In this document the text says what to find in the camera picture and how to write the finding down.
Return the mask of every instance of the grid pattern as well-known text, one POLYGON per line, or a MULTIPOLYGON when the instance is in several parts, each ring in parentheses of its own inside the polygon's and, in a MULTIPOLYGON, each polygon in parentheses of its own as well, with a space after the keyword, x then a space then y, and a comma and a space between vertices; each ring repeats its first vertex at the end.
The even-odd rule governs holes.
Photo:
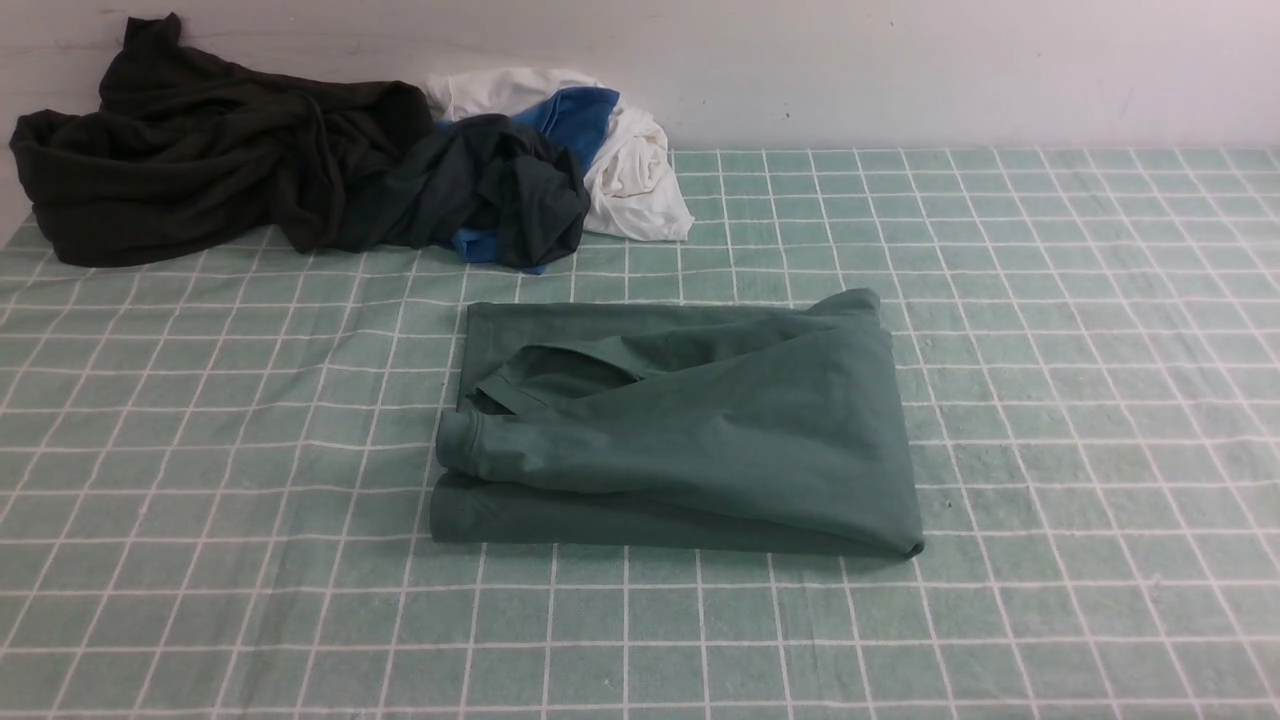
POLYGON ((680 152, 544 277, 0 251, 0 719, 1280 716, 1280 152, 680 152), (439 547, 471 301, 884 299, 928 548, 439 547))

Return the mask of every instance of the folded green shirt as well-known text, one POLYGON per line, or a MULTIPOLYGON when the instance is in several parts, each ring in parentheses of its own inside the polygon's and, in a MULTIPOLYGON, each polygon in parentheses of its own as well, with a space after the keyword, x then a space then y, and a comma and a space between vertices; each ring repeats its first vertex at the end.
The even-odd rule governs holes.
POLYGON ((878 306, 471 305, 433 537, 920 552, 878 306))

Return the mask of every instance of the pile of clothes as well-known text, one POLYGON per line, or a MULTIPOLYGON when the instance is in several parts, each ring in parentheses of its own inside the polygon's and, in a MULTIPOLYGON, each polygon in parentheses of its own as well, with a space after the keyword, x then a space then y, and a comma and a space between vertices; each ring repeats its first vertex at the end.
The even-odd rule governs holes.
POLYGON ((177 15, 129 19, 97 113, 19 118, 18 176, 64 263, 154 263, 274 223, 300 252, 442 245, 538 272, 584 228, 684 240, 692 224, 662 128, 593 78, 329 83, 180 36, 177 15))

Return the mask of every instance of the white wall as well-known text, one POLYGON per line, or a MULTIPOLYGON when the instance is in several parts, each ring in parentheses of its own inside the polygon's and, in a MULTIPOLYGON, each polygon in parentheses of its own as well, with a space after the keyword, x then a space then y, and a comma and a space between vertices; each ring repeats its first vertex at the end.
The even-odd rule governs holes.
POLYGON ((0 122, 93 106, 124 18, 325 79, 567 65, 696 146, 1280 141, 1276 0, 5 0, 0 122))

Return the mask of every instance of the laundry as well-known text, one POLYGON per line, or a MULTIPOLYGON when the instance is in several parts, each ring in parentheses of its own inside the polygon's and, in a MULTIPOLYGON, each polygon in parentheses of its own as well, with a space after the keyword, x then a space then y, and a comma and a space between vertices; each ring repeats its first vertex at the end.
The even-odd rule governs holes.
MULTIPOLYGON (((516 124, 535 128, 552 142, 562 145, 586 168, 604 143, 609 114, 617 102, 617 91, 607 87, 568 87, 511 119, 516 124)), ((442 129, 452 124, 438 123, 442 129)), ((453 236, 452 245, 467 263, 493 263, 498 258, 498 236, 494 231, 462 228, 453 236)), ((545 269, 545 265, 525 268, 534 274, 541 274, 545 269)))
MULTIPOLYGON (((599 87, 595 78, 562 69, 503 68, 426 79, 431 106, 444 120, 485 113, 515 115, 570 87, 599 87)), ((694 218, 667 161, 667 133, 653 115, 617 102, 604 145, 588 167, 589 232, 644 241, 686 240, 694 218)))
POLYGON ((878 306, 471 305, 433 538, 914 556, 878 306))
POLYGON ((180 35, 177 15, 131 18, 100 111, 18 120, 18 177, 59 260, 154 263, 268 223, 298 251, 332 245, 369 155, 399 161, 433 131, 413 86, 260 73, 180 35))
POLYGON ((494 231, 493 260, 511 268, 577 250, 590 206, 573 154, 506 115, 439 129, 398 164, 371 155, 349 195, 334 247, 426 247, 463 228, 494 231))

